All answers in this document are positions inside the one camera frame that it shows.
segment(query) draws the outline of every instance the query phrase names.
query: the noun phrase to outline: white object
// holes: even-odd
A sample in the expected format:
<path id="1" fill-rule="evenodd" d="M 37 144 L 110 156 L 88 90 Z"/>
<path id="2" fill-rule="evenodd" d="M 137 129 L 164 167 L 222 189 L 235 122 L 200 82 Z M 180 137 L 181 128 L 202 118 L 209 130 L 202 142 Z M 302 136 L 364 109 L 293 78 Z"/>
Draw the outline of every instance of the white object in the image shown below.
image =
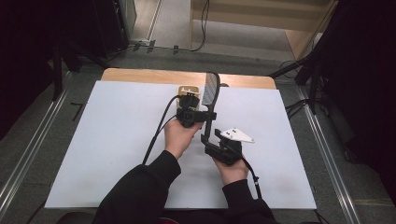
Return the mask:
<path id="1" fill-rule="evenodd" d="M 190 89 L 184 90 L 184 88 L 182 88 L 181 91 L 182 91 L 182 92 L 186 92 L 186 93 L 199 94 L 199 92 L 197 92 L 197 91 L 191 91 Z"/>
<path id="2" fill-rule="evenodd" d="M 234 141 L 254 143 L 253 138 L 249 137 L 247 134 L 243 133 L 237 128 L 232 128 L 227 131 L 221 132 L 220 135 Z"/>
<path id="3" fill-rule="evenodd" d="M 120 178 L 142 162 L 176 87 L 96 82 L 46 207 L 97 207 Z M 260 178 L 262 197 L 271 208 L 317 208 L 279 91 L 221 88 L 215 111 L 210 142 L 218 139 L 215 128 L 226 130 L 230 125 L 255 134 L 255 144 L 246 144 L 244 155 Z M 176 107 L 171 106 L 165 120 L 175 114 Z M 178 160 L 181 175 L 169 189 L 166 208 L 227 207 L 219 170 L 204 153 L 201 133 Z M 148 164 L 163 148 L 161 133 Z M 250 176 L 248 183 L 257 198 Z"/>

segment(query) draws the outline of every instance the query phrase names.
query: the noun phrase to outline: person's right hand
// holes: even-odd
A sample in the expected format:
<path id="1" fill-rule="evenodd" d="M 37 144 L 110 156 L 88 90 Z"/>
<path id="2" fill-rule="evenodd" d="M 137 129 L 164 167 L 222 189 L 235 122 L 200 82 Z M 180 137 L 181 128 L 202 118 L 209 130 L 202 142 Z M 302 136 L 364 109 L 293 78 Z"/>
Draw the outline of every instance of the person's right hand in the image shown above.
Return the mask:
<path id="1" fill-rule="evenodd" d="M 165 150 L 178 160 L 190 145 L 194 134 L 202 128 L 203 123 L 195 123 L 190 128 L 181 125 L 180 120 L 169 121 L 165 126 Z"/>
<path id="2" fill-rule="evenodd" d="M 221 161 L 213 159 L 218 167 L 221 180 L 224 186 L 229 185 L 235 181 L 248 178 L 248 168 L 242 160 L 236 161 L 233 165 L 229 166 Z"/>

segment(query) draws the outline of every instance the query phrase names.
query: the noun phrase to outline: metal rail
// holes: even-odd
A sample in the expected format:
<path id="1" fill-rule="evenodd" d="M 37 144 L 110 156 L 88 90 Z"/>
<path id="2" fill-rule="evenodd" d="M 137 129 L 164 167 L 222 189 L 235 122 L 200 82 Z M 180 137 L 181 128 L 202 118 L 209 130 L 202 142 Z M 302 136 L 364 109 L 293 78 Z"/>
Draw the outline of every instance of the metal rail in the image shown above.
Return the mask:
<path id="1" fill-rule="evenodd" d="M 6 211 L 8 210 L 9 205 L 12 202 L 15 194 L 19 186 L 21 185 L 22 180 L 24 179 L 26 173 L 29 170 L 30 165 L 32 164 L 33 160 L 35 159 L 35 155 L 37 154 L 38 150 L 44 138 L 47 135 L 47 132 L 50 129 L 52 122 L 55 120 L 56 115 L 61 108 L 64 98 L 66 97 L 70 83 L 73 81 L 73 74 L 71 72 L 67 72 L 64 76 L 64 91 L 62 91 L 61 95 L 58 97 L 57 101 L 54 101 L 50 104 L 49 109 L 41 120 L 38 128 L 35 131 L 29 145 L 23 152 L 18 164 L 14 168 L 11 176 L 8 178 L 8 181 L 1 189 L 0 193 L 0 222 L 3 219 Z"/>
<path id="2" fill-rule="evenodd" d="M 300 86 L 297 86 L 297 90 L 301 99 L 308 98 L 305 90 L 303 90 Z M 309 124 L 311 125 L 314 136 L 317 140 L 320 154 L 327 167 L 330 179 L 332 181 L 332 185 L 338 197 L 338 201 L 341 204 L 344 215 L 346 217 L 346 221 L 349 224 L 360 224 L 361 220 L 359 219 L 358 212 L 356 211 L 356 208 L 347 190 L 347 186 L 344 183 L 343 178 L 341 177 L 337 165 L 335 164 L 330 147 L 327 144 L 323 131 L 320 128 L 318 118 L 316 115 L 312 114 L 312 111 L 310 110 L 308 105 L 304 106 L 304 110 L 306 116 L 308 117 Z"/>

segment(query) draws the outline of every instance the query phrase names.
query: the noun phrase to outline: black jacket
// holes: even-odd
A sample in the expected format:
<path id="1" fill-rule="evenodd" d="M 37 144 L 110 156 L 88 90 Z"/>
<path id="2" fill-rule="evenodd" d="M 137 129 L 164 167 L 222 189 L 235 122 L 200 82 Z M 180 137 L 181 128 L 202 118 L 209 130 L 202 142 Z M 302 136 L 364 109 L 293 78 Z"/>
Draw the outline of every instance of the black jacket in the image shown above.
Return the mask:
<path id="1" fill-rule="evenodd" d="M 138 165 L 128 172 L 102 200 L 93 223 L 159 223 L 170 217 L 183 223 L 277 223 L 263 200 L 254 200 L 248 181 L 240 180 L 223 188 L 229 209 L 218 211 L 163 211 L 168 189 L 180 175 L 180 166 L 168 151 L 150 165 Z"/>

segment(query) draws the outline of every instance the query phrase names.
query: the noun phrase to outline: floor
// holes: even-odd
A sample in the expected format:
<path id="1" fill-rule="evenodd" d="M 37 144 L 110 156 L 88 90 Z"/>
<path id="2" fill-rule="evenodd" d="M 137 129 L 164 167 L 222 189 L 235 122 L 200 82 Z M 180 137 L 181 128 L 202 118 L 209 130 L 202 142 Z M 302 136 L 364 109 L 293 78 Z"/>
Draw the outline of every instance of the floor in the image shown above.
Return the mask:
<path id="1" fill-rule="evenodd" d="M 156 40 L 156 47 L 172 48 L 179 45 L 188 47 L 186 22 L 184 19 L 188 1 L 162 0 L 158 18 L 152 27 L 152 34 L 143 32 L 136 35 L 136 41 Z M 201 42 L 200 22 L 194 23 L 193 46 Z M 151 68 L 182 71 L 206 71 L 216 69 L 220 73 L 263 76 L 275 72 L 285 61 L 294 60 L 286 35 L 282 30 L 209 22 L 206 29 L 205 46 L 199 52 L 179 52 L 158 49 L 146 53 L 144 49 L 127 51 L 119 55 L 112 65 L 122 68 Z M 100 79 L 103 70 L 96 64 L 84 63 L 80 73 L 72 74 L 70 88 L 56 119 L 49 126 L 30 168 L 23 174 L 18 191 L 12 196 L 7 210 L 0 213 L 0 223 L 25 223 L 48 196 L 51 184 L 62 163 L 64 153 L 78 126 L 74 119 L 78 108 L 74 104 L 85 103 L 90 96 L 94 82 Z M 291 71 L 288 77 L 295 76 Z M 276 79 L 285 105 L 300 99 L 292 78 L 282 76 Z M 50 107 L 52 87 L 44 91 L 22 115 L 8 135 L 0 142 L 0 185 L 5 186 L 15 166 L 29 146 L 37 126 Z M 318 109 L 318 119 L 326 136 L 337 168 L 345 181 L 348 193 L 355 205 L 360 222 L 354 223 L 396 223 L 396 209 L 382 187 L 375 172 L 364 164 L 352 164 L 345 160 L 343 145 L 332 127 L 332 122 Z M 348 223 L 334 184 L 329 177 L 329 169 L 323 162 L 318 143 L 312 134 L 306 113 L 302 110 L 290 120 L 304 167 L 318 205 L 318 211 L 330 223 Z M 55 223 L 66 211 L 42 209 L 32 223 Z M 276 219 L 281 223 L 315 221 L 311 211 L 275 210 Z"/>

